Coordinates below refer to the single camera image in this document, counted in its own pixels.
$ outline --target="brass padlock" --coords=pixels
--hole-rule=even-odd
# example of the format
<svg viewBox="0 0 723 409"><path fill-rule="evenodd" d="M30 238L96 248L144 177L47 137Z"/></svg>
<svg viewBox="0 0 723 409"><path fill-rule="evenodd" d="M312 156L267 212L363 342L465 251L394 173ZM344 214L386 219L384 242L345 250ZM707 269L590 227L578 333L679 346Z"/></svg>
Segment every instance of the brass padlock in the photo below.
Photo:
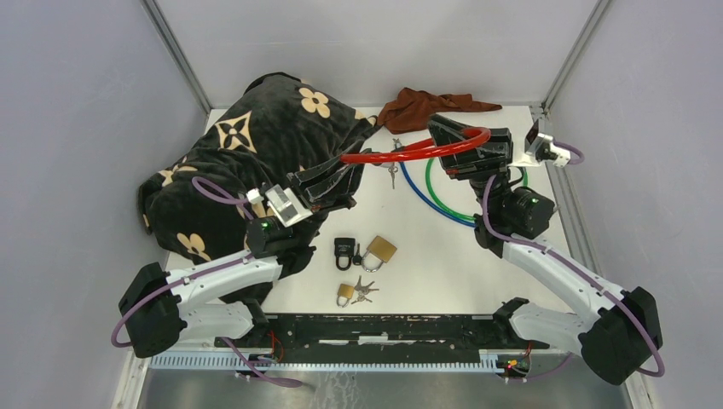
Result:
<svg viewBox="0 0 723 409"><path fill-rule="evenodd" d="M349 301L351 300L351 298L353 296L354 296L354 287L352 287L351 285L340 284L339 290L337 291L337 305L339 305L339 307L341 307L341 308L346 307L347 305L349 305ZM346 301L344 302L344 304L339 303L339 301L338 301L339 298L346 298Z"/></svg>
<svg viewBox="0 0 723 409"><path fill-rule="evenodd" d="M394 253L396 253L396 246L386 241L385 239L382 239L381 236L377 236L367 246L367 253L365 253L364 257L361 259L361 266L364 267L364 271L373 273L382 268L382 265L384 265L385 262L389 262L389 260L391 260L391 257L394 256ZM369 268L364 264L364 260L369 254L381 260L377 267Z"/></svg>

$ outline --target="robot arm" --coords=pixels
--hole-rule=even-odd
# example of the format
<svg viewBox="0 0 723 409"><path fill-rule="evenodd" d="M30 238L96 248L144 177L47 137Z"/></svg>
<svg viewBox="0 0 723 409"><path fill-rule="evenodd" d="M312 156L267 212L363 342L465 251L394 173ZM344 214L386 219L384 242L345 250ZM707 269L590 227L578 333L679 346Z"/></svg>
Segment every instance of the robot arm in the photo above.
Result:
<svg viewBox="0 0 723 409"><path fill-rule="evenodd" d="M437 115L429 123L438 147L464 140L462 130L466 128L469 127ZM534 148L531 142L537 141L538 134L535 124L527 143L528 149L535 151L537 160L553 160L557 165L570 160L569 153L558 154L550 149L551 140L538 141ZM651 294L642 288L625 291L562 256L541 236L548 228L554 203L532 189L518 187L513 191L509 186L507 166L512 161L509 130L491 130L490 139L484 145L440 159L450 178L470 181L479 200L487 188L490 225L496 232L520 239L518 242L499 239L499 235L485 227L483 218L476 216L475 237L480 246L533 275L574 311L574 314L560 313L515 298L494 314L497 320L508 325L511 335L580 355L594 372L613 384L622 383L651 357L651 350L618 302L642 323L655 347L662 346L655 299ZM334 158L288 175L289 188L263 187L260 192L249 192L252 203L258 203L265 196L275 213L275 216L249 222L250 251L167 274L158 263L142 269L119 304L121 314L127 319L125 325L136 355L143 358L158 354L179 340L238 339L263 322L263 312L253 300L233 304L208 302L250 285L302 271L315 250L309 244L327 213L356 204L352 196L361 183L362 170L363 164L344 164ZM487 187L489 180L494 180L494 185ZM521 244L521 239L534 240L536 245ZM199 276L205 272L217 274ZM135 314L126 317L131 307L135 308L149 293L169 283L178 285L153 300L146 300Z"/></svg>
<svg viewBox="0 0 723 409"><path fill-rule="evenodd" d="M540 236L534 242L544 246L546 251L505 243L502 258L535 277L565 301L574 314L540 308L516 298L498 311L498 317L506 320L518 337L547 343L581 356L608 383L623 383L650 358L651 352L630 319L604 294L611 294L630 308L659 349L662 336L655 299L640 287L631 292L625 291L575 260L562 256L587 279L594 280L598 285L594 288L550 256L551 252L559 256L561 253L550 247L544 237Z"/></svg>

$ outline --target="flower pattern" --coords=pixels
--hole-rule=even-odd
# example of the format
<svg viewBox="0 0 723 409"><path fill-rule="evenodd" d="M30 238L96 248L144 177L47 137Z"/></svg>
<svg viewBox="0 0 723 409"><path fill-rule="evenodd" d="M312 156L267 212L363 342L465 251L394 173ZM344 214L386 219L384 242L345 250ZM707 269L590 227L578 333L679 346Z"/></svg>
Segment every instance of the flower pattern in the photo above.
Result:
<svg viewBox="0 0 723 409"><path fill-rule="evenodd" d="M243 145L249 151L256 153L251 133L249 133L249 122L251 122L251 111L238 118L226 119L213 124L218 131L218 144L221 148L233 151Z"/></svg>
<svg viewBox="0 0 723 409"><path fill-rule="evenodd" d="M186 156L183 157L183 160L181 161L182 164L186 163ZM193 166L179 166L178 164L174 165L171 170L161 170L159 174L164 177L163 183L161 183L161 187L166 187L170 185L173 182L173 174L176 172L195 172L198 169L194 168Z"/></svg>
<svg viewBox="0 0 723 409"><path fill-rule="evenodd" d="M181 242L184 247L186 247L186 251L188 252L188 254L195 254L196 256L203 258L207 262L211 260L211 258L204 253L205 243L203 242L201 236L199 236L198 234L191 233L191 235L187 237L185 234L179 233L176 235L176 238L178 239L178 241Z"/></svg>
<svg viewBox="0 0 723 409"><path fill-rule="evenodd" d="M329 107L327 107L329 99L326 95L323 95L321 92L314 92L308 88L299 88L298 93L303 97L301 106L308 113L318 112L322 118L329 118L332 115Z"/></svg>
<svg viewBox="0 0 723 409"><path fill-rule="evenodd" d="M366 115L364 115L364 112L359 111L358 109L356 109L354 111L354 119L356 119L358 121L361 121L362 119L366 119L372 125L377 123L377 117L375 117L375 116L367 117Z"/></svg>

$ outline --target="gray wall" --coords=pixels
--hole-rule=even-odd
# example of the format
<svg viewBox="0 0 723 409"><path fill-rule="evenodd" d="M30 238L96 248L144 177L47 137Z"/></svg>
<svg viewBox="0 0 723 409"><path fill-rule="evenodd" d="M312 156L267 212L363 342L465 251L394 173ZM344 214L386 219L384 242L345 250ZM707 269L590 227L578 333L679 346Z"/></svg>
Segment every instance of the gray wall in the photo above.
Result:
<svg viewBox="0 0 723 409"><path fill-rule="evenodd" d="M723 3L613 2L552 120L603 274L653 292L660 407L720 407Z"/></svg>
<svg viewBox="0 0 723 409"><path fill-rule="evenodd" d="M214 107L274 71L381 107L405 86L541 101L595 0L158 3Z"/></svg>
<svg viewBox="0 0 723 409"><path fill-rule="evenodd" d="M110 405L115 305L162 257L136 187L203 123L139 2L3 2L0 406Z"/></svg>

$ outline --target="brown cloth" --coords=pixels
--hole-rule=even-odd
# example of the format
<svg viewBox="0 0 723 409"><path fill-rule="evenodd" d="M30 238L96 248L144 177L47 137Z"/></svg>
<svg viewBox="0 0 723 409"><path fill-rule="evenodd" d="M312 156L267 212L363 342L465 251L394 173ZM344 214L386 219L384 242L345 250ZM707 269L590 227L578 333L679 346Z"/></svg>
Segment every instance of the brown cloth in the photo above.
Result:
<svg viewBox="0 0 723 409"><path fill-rule="evenodd" d="M487 112L502 109L502 105L474 101L471 94L432 95L426 91L405 88L392 102L387 102L377 123L392 134L425 130L429 117L436 112Z"/></svg>

